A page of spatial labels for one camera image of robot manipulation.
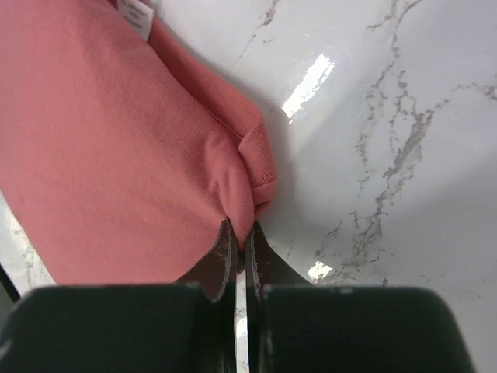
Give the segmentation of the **pink t shirt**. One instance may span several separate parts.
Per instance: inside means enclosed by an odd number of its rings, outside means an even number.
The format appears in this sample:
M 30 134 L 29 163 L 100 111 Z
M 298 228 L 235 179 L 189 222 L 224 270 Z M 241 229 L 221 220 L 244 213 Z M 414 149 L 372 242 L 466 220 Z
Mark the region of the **pink t shirt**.
M 262 114 L 155 16 L 1 3 L 1 192 L 58 284 L 172 282 L 276 192 Z

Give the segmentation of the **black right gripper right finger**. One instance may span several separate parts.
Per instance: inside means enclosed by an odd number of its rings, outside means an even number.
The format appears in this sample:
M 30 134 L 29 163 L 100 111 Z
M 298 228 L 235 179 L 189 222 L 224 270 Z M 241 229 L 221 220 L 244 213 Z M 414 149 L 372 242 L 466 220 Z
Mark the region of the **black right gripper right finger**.
M 426 288 L 318 286 L 269 245 L 245 243 L 253 372 L 472 372 L 446 302 Z

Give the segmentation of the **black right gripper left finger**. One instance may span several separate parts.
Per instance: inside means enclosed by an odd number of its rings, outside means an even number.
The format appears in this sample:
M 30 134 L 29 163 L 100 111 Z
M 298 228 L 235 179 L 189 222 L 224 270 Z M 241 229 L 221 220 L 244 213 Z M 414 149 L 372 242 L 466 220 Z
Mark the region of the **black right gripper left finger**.
M 233 372 L 237 243 L 229 221 L 173 284 L 37 288 L 1 333 L 3 372 Z

